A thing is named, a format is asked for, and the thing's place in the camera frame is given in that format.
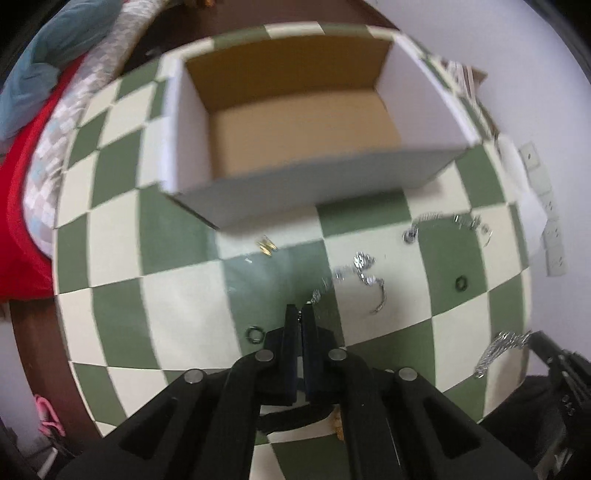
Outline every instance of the black washer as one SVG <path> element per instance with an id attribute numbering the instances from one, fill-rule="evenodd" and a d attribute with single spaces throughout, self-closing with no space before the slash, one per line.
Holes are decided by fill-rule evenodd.
<path id="1" fill-rule="evenodd" d="M 460 275 L 456 278 L 456 290 L 457 291 L 466 291 L 468 288 L 468 279 L 465 275 Z"/>

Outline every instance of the metal screw head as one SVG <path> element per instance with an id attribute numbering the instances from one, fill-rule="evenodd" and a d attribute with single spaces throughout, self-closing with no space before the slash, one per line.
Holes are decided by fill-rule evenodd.
<path id="1" fill-rule="evenodd" d="M 259 361 L 259 362 L 270 362 L 271 360 L 273 360 L 273 357 L 275 355 L 273 355 L 273 352 L 271 352 L 270 350 L 259 350 L 256 354 L 255 354 L 255 358 Z"/>
<path id="2" fill-rule="evenodd" d="M 335 362 L 340 362 L 341 360 L 347 358 L 347 352 L 345 352 L 342 348 L 333 348 L 329 352 L 329 358 Z"/>
<path id="3" fill-rule="evenodd" d="M 193 368 L 192 370 L 187 370 L 184 373 L 183 378 L 187 383 L 199 383 L 201 380 L 203 380 L 203 376 L 204 375 L 201 370 Z"/>
<path id="4" fill-rule="evenodd" d="M 412 382 L 417 379 L 417 373 L 410 367 L 404 367 L 398 370 L 398 375 L 407 382 Z"/>

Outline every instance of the blue cloth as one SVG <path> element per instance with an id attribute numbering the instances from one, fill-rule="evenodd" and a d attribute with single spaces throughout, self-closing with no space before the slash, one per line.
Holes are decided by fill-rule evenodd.
<path id="1" fill-rule="evenodd" d="M 17 60 L 0 92 L 0 144 L 43 107 L 67 65 L 110 32 L 122 0 L 70 0 Z"/>

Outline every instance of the open cardboard box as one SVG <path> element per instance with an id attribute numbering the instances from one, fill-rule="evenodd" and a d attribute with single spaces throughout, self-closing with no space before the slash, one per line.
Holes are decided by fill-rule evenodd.
<path id="1" fill-rule="evenodd" d="M 261 40 L 179 60 L 161 188 L 211 225 L 419 187 L 475 143 L 422 60 L 361 36 Z"/>

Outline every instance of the white square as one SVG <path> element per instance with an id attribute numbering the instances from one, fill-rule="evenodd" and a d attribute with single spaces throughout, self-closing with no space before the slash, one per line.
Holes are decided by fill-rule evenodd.
<path id="1" fill-rule="evenodd" d="M 216 234 L 220 258 L 232 258 L 260 251 L 256 244 L 267 236 L 277 248 L 312 242 L 322 238 L 322 227 L 315 207 L 248 219 L 219 230 Z"/>
<path id="2" fill-rule="evenodd" d="M 115 425 L 109 425 L 108 423 L 102 423 L 101 421 L 96 421 L 95 424 L 103 437 L 106 437 L 109 433 L 115 430 Z"/>
<path id="3" fill-rule="evenodd" d="M 196 42 L 176 48 L 173 51 L 166 52 L 160 58 L 158 65 L 157 80 L 164 80 L 173 74 L 174 65 L 179 59 L 190 59 L 202 55 L 209 51 L 213 51 L 213 39 L 203 38 Z"/>
<path id="4" fill-rule="evenodd" d="M 515 348 L 507 350 L 489 367 L 486 375 L 484 416 L 497 408 L 519 387 L 522 380 L 522 359 L 526 354 L 526 351 Z"/>
<path id="5" fill-rule="evenodd" d="M 273 432 L 267 435 L 269 442 L 295 442 L 297 440 L 315 439 L 318 437 L 326 437 L 335 434 L 335 413 L 331 413 L 323 420 L 317 421 L 294 430 L 286 430 L 285 432 Z"/>
<path id="6" fill-rule="evenodd" d="M 494 141 L 486 140 L 482 145 L 484 146 L 486 155 L 488 155 L 488 158 L 490 159 L 491 164 L 496 171 L 496 176 L 499 179 L 499 184 L 501 185 L 505 201 L 507 203 L 515 202 L 517 197 L 515 196 L 515 187 L 513 181 L 509 175 L 507 175 Z"/>
<path id="7" fill-rule="evenodd" d="M 300 35 L 324 35 L 318 22 L 289 22 L 265 25 L 271 38 L 298 37 Z"/>
<path id="8" fill-rule="evenodd" d="M 455 162 L 425 186 L 404 190 L 404 196 L 413 219 L 430 212 L 451 215 L 470 211 L 470 201 Z"/>
<path id="9" fill-rule="evenodd" d="M 72 373 L 72 378 L 74 379 L 74 383 L 76 384 L 76 388 L 78 389 L 78 392 L 80 393 L 80 398 L 82 399 L 82 403 L 84 404 L 84 407 L 86 408 L 86 411 L 88 412 L 88 416 L 90 417 L 90 419 L 92 421 L 94 421 L 95 416 L 92 414 L 92 410 L 90 409 L 90 406 L 88 405 L 88 402 L 86 401 L 86 397 L 84 396 L 84 392 L 82 391 L 82 387 L 80 386 L 80 381 L 78 380 L 78 375 L 76 374 L 76 369 L 74 368 L 74 363 L 68 361 L 68 366 L 70 367 L 70 372 Z"/>
<path id="10" fill-rule="evenodd" d="M 488 290 L 492 290 L 521 272 L 519 246 L 511 211 L 503 204 L 475 208 L 472 215 L 480 215 L 482 223 L 487 224 L 492 231 L 490 241 L 488 235 L 483 235 L 481 231 L 476 234 L 482 252 L 486 284 Z"/>
<path id="11" fill-rule="evenodd" d="M 521 272 L 521 288 L 523 289 L 523 324 L 524 332 L 529 330 L 531 321 L 531 271 L 526 268 Z"/>
<path id="12" fill-rule="evenodd" d="M 92 289 L 62 293 L 58 303 L 70 359 L 78 364 L 106 366 L 92 309 Z"/>
<path id="13" fill-rule="evenodd" d="M 162 369 L 229 368 L 242 356 L 221 262 L 147 275 L 141 289 Z"/>
<path id="14" fill-rule="evenodd" d="M 375 258 L 367 274 L 384 279 L 387 300 L 382 310 L 371 311 L 381 301 L 380 288 L 364 285 L 355 274 L 335 283 L 340 322 L 346 345 L 364 342 L 431 318 L 427 274 L 418 245 L 407 245 L 403 223 L 324 240 L 330 268 L 353 264 L 362 251 Z"/>
<path id="15" fill-rule="evenodd" d="M 87 124 L 99 113 L 111 106 L 115 100 L 115 95 L 117 95 L 117 91 L 119 90 L 120 83 L 121 80 L 116 79 L 92 97 L 88 104 L 88 108 L 86 109 L 86 112 L 84 112 L 82 120 L 80 121 L 80 125 Z"/>
<path id="16" fill-rule="evenodd" d="M 126 95 L 111 107 L 100 133 L 99 147 L 137 130 L 148 118 L 156 84 L 151 82 Z"/>
<path id="17" fill-rule="evenodd" d="M 138 192 L 131 190 L 88 214 L 88 277 L 91 287 L 140 276 Z"/>
<path id="18" fill-rule="evenodd" d="M 70 223 L 90 208 L 90 191 L 95 183 L 98 156 L 98 152 L 92 152 L 64 174 L 56 226 Z"/>
<path id="19" fill-rule="evenodd" d="M 158 168 L 164 140 L 164 121 L 164 117 L 151 121 L 142 133 L 136 179 L 138 187 L 146 187 L 159 179 Z"/>
<path id="20" fill-rule="evenodd" d="M 270 443 L 255 445 L 249 480 L 285 480 Z"/>
<path id="21" fill-rule="evenodd" d="M 433 317 L 435 386 L 446 391 L 474 373 L 491 342 L 488 294 Z"/>
<path id="22" fill-rule="evenodd" d="M 128 417 L 168 387 L 162 370 L 120 367 L 107 367 L 107 370 Z"/>

